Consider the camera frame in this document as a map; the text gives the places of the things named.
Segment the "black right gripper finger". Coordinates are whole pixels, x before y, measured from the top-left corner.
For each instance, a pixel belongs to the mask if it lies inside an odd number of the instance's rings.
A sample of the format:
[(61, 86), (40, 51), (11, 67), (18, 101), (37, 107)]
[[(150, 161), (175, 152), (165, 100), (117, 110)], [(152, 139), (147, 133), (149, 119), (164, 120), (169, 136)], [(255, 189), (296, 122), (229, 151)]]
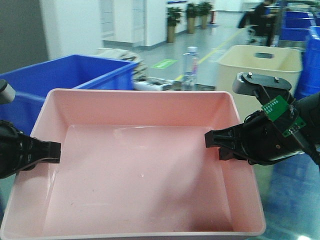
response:
[(219, 130), (210, 130), (204, 134), (205, 147), (239, 149), (242, 145), (241, 132), (243, 124), (234, 125)]
[(234, 153), (232, 151), (230, 151), (227, 148), (223, 148), (221, 147), (218, 150), (219, 153), (219, 159), (221, 161), (228, 161), (231, 159), (236, 159), (236, 160), (241, 160), (241, 161), (247, 161), (248, 159), (246, 157), (243, 157), (242, 155), (238, 154), (238, 153)]

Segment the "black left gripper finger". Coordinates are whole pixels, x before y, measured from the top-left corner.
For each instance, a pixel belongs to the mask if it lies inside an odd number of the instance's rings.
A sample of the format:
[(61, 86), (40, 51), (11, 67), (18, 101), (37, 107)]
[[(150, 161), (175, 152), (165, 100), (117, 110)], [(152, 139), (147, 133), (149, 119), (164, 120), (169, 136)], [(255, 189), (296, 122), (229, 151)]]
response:
[(21, 137), (21, 171), (32, 170), (39, 163), (60, 163), (62, 148), (60, 142), (43, 141), (27, 135), (22, 135)]

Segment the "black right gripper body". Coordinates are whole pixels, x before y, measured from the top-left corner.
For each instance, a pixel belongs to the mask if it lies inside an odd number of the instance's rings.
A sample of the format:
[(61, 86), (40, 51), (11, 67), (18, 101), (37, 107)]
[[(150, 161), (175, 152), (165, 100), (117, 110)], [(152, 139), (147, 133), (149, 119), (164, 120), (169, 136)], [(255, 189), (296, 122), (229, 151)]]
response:
[(245, 118), (241, 141), (250, 165), (274, 165), (302, 153), (298, 144), (283, 137), (261, 110)]

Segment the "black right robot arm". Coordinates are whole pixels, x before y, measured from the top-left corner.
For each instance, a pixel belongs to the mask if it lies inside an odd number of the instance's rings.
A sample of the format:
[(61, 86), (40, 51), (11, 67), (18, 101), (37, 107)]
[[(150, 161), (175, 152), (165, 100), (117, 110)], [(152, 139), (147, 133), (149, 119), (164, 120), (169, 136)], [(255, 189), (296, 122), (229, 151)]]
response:
[(287, 102), (277, 96), (244, 123), (204, 135), (207, 148), (218, 147), (220, 160), (274, 165), (298, 154), (320, 164), (320, 94)]

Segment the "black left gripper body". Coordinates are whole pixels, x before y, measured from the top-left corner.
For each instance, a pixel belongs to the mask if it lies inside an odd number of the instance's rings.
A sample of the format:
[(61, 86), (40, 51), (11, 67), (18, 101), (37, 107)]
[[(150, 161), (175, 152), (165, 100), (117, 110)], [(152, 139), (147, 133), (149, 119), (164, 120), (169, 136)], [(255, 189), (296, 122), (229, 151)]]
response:
[(12, 122), (0, 121), (0, 178), (7, 178), (24, 169), (23, 132)]

